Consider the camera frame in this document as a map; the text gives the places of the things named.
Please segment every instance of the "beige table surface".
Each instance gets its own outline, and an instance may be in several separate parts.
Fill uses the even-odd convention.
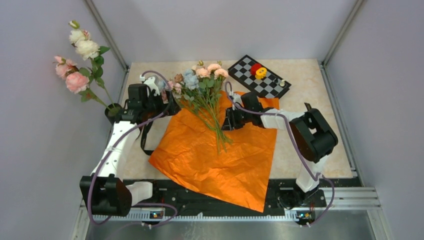
[[[228,69],[236,60],[222,62],[222,67]],[[342,143],[336,119],[330,104],[320,67],[316,59],[278,59],[258,60],[261,64],[291,83],[290,90],[279,100],[279,107],[290,112],[305,112],[304,103],[310,103],[313,108],[321,111],[339,138],[338,145],[328,158],[323,174],[328,178],[351,178],[352,172]],[[123,95],[122,105],[128,98],[128,85],[139,83],[140,74],[146,70],[155,70],[167,79],[195,65],[196,61],[180,62],[134,62],[131,65],[127,87]],[[234,91],[248,92],[240,83],[229,77]],[[154,149],[162,139],[171,117],[155,120],[147,136],[146,149]],[[169,179],[148,162],[147,156],[140,148],[138,138],[127,156],[123,171],[125,179]],[[286,131],[277,132],[276,144],[269,178],[296,178],[301,162],[294,150]]]

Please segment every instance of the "orange wrapping paper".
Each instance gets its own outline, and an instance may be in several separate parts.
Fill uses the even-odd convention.
[[[224,92],[219,122],[231,106]],[[277,98],[260,98],[264,108],[279,108]],[[277,130],[246,124],[226,131],[233,140],[217,153],[216,133],[188,110],[173,116],[149,162],[179,185],[225,202],[264,211]]]

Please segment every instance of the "checkered board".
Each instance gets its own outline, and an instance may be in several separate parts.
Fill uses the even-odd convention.
[[[228,68],[228,74],[249,89],[252,92],[256,92],[260,98],[281,98],[289,90],[291,84],[284,81],[282,77],[270,71],[266,66],[266,77],[263,79],[256,79],[251,74],[251,67],[258,62],[255,61],[248,55],[245,55],[238,60],[234,65]]]

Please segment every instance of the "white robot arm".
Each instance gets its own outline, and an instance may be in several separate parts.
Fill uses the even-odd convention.
[[[175,100],[170,98],[172,94],[170,91],[165,93],[168,100],[172,100],[164,102],[161,96],[164,86],[159,83],[157,77],[149,77],[143,83],[131,84],[128,87],[128,100],[124,108],[115,116],[113,132],[101,159],[105,158],[109,152],[111,152],[110,155],[101,169],[98,169],[100,161],[91,175],[83,176],[79,182],[87,207],[89,189],[93,185],[90,207],[95,215],[126,216],[131,206],[152,197],[153,184],[149,181],[137,181],[131,185],[125,185],[123,168],[128,153],[141,131],[148,131],[139,129],[137,126],[160,113],[171,116],[181,110]],[[121,137],[123,139],[113,147]],[[93,182],[96,171],[98,175]]]
[[[272,107],[263,108],[253,92],[240,96],[231,92],[233,106],[227,108],[222,130],[232,131],[242,128],[246,123],[266,129],[290,131],[299,153],[305,159],[296,179],[295,191],[300,204],[318,191],[319,179],[324,165],[338,144],[338,138],[318,109],[311,108],[308,103],[306,112],[289,112]],[[287,118],[290,129],[287,130],[283,117]]]

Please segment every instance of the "white wall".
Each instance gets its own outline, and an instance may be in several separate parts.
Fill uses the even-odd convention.
[[[424,1],[370,0],[329,65],[363,179],[395,239],[422,239]]]
[[[53,56],[84,65],[68,42],[72,19],[106,43],[82,0],[3,1],[0,19],[0,239],[65,240],[80,178],[98,162],[111,125],[100,104],[68,91]],[[104,57],[103,79],[117,99],[124,73],[111,52]]]
[[[323,59],[356,0],[94,0],[127,64]]]

